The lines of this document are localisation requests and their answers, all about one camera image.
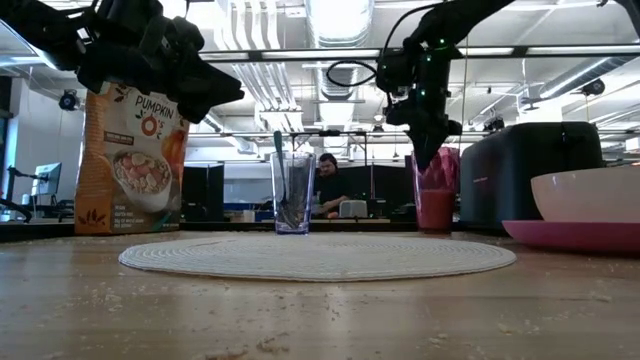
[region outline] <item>white bowl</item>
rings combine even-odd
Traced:
[[[151,155],[146,151],[142,151],[138,149],[126,149],[126,150],[118,151],[113,157],[113,162],[119,159],[123,153],[127,153],[127,152],[142,153],[150,158],[163,162],[167,166],[167,169],[169,169],[169,181],[167,181],[167,184],[160,192],[156,194],[141,194],[135,191],[134,189],[132,189],[129,186],[129,184],[125,183],[123,180],[119,179],[118,176],[116,176],[115,165],[112,163],[112,166],[114,166],[113,176],[116,179],[116,181],[120,184],[120,187],[122,187],[122,190],[124,190],[125,194],[129,198],[131,203],[137,206],[140,210],[147,213],[154,213],[154,212],[163,210],[167,206],[167,202],[169,202],[169,194],[171,192],[171,182],[173,180],[172,178],[173,175],[171,173],[171,167],[169,166],[169,163],[164,159],[162,155],[160,156]]]
[[[640,167],[567,171],[531,179],[540,214],[554,222],[640,222]]]

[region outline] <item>person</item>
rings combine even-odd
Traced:
[[[322,154],[319,159],[320,213],[337,217],[340,203],[349,200],[349,182],[338,172],[338,162],[332,154]]]

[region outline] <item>white round placemat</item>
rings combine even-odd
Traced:
[[[295,281],[445,276],[511,264],[509,250],[475,242],[345,234],[228,235],[139,245],[119,258],[143,270]]]

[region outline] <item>table surface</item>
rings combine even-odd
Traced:
[[[456,233],[518,261],[342,284],[160,274],[117,261],[133,244],[207,236],[221,233],[0,245],[0,359],[640,359],[640,260]]]

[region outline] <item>bowl of cereal image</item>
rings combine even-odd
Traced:
[[[129,200],[141,210],[154,213],[167,206],[171,168],[162,156],[122,150],[113,158],[113,172]]]

